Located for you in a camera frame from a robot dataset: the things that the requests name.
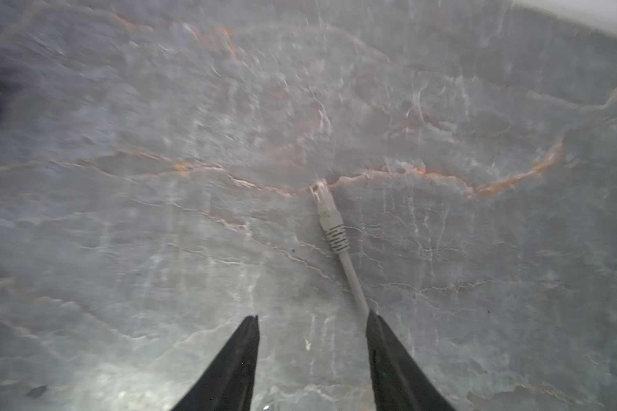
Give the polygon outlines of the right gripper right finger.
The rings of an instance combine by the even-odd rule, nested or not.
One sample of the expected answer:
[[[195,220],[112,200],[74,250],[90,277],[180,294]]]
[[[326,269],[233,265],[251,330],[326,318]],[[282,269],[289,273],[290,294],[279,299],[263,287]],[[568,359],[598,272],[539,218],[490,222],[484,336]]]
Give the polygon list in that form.
[[[366,338],[378,411],[454,411],[384,318],[374,311],[368,314]]]

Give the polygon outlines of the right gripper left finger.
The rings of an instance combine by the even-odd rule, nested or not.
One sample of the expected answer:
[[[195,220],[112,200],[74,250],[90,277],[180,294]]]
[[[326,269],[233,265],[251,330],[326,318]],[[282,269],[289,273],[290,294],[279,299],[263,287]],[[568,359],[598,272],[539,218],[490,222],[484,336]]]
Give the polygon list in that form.
[[[259,320],[247,316],[172,410],[250,410],[259,343]]]

